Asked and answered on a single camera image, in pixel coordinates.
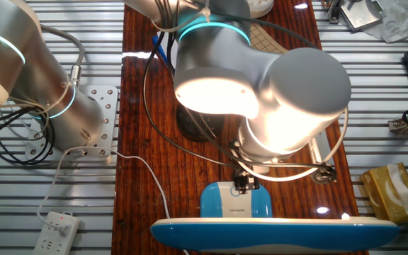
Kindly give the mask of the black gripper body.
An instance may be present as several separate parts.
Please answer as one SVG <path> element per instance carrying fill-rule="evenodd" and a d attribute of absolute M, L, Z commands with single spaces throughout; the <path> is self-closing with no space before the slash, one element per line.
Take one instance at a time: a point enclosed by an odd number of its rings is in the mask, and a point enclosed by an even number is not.
<path fill-rule="evenodd" d="M 233 180 L 236 183 L 258 183 L 259 179 L 243 169 L 235 169 Z"/>

